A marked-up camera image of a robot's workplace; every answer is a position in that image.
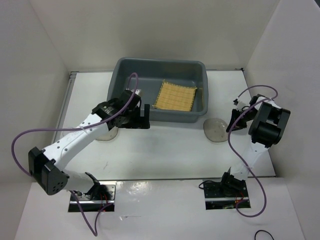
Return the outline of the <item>clear smoked plate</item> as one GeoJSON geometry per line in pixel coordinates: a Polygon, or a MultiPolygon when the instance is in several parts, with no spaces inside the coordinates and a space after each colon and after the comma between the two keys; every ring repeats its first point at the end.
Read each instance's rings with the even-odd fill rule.
{"type": "Polygon", "coordinates": [[[208,140],[223,143],[228,140],[228,124],[220,118],[208,118],[203,123],[203,131],[208,140]]]}
{"type": "Polygon", "coordinates": [[[101,142],[111,141],[117,136],[118,131],[119,131],[119,128],[115,126],[111,130],[109,130],[107,133],[105,133],[99,137],[96,137],[95,139],[97,141],[101,141],[101,142]]]}

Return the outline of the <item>woven bamboo mat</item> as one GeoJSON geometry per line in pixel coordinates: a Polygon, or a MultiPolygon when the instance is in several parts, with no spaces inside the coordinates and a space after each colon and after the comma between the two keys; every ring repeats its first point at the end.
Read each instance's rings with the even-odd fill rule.
{"type": "Polygon", "coordinates": [[[177,85],[164,79],[153,107],[160,110],[190,112],[197,89],[197,87],[177,85]]]}

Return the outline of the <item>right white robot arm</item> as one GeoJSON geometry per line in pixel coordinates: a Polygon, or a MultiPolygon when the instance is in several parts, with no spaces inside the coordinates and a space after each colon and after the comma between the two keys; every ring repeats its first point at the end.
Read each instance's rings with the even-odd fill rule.
{"type": "Polygon", "coordinates": [[[225,197],[244,190],[249,169],[271,146],[279,143],[291,115],[290,110],[279,107],[273,100],[261,94],[252,97],[247,109],[244,109],[245,104],[237,99],[234,104],[237,108],[232,110],[226,132],[245,129],[247,122],[251,122],[248,130],[251,141],[242,156],[246,163],[230,167],[222,176],[219,191],[225,197]]]}

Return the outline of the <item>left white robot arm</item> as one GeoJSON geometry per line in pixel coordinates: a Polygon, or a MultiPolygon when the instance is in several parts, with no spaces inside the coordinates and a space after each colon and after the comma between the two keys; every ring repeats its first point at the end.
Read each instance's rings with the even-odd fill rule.
{"type": "Polygon", "coordinates": [[[28,153],[29,173],[47,195],[52,196],[61,190],[82,193],[88,200],[107,194],[107,188],[91,173],[67,171],[68,163],[91,142],[107,136],[114,130],[149,129],[150,106],[144,107],[141,115],[141,90],[124,90],[120,97],[99,103],[87,118],[53,144],[28,153]]]}

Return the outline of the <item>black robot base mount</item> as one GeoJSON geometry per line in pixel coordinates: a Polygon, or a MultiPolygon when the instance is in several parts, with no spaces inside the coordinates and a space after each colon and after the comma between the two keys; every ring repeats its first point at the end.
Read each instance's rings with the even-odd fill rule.
{"type": "Polygon", "coordinates": [[[113,212],[115,209],[116,198],[116,181],[100,181],[100,184],[105,187],[103,193],[98,193],[95,197],[88,194],[75,191],[75,196],[71,195],[69,199],[68,212],[79,213],[80,209],[77,204],[79,201],[83,212],[98,212],[103,207],[106,207],[103,212],[113,212]]]}

